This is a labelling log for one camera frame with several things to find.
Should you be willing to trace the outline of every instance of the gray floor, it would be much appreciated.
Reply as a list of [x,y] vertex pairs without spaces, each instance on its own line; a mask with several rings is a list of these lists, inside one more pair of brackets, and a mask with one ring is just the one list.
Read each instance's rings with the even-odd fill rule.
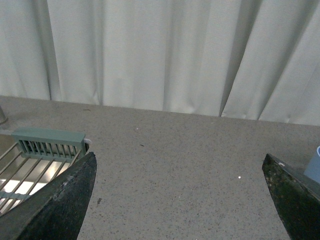
[[288,240],[262,172],[301,171],[320,127],[0,97],[1,130],[85,132],[98,169],[79,240]]

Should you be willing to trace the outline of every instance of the white curtain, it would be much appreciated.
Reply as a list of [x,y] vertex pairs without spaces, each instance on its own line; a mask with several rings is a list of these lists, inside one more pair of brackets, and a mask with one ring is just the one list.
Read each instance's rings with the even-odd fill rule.
[[318,0],[0,0],[0,95],[320,125]]

